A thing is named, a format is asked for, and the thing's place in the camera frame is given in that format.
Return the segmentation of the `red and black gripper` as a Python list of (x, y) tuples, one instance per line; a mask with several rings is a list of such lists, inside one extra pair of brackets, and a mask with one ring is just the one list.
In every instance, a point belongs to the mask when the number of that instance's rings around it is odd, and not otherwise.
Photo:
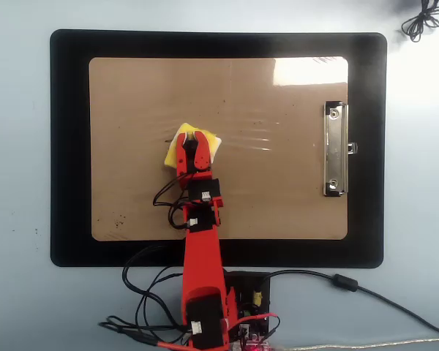
[(211, 154), (208, 139), (201, 131), (194, 132), (194, 139), (197, 141), (193, 158), (195, 172), (188, 173), (189, 160), (184, 148), (189, 140), (188, 134), (184, 132), (176, 138), (176, 173), (181, 187), (181, 196), (176, 202), (178, 204), (189, 202), (223, 205), (220, 182), (217, 178), (213, 178), (210, 171)]

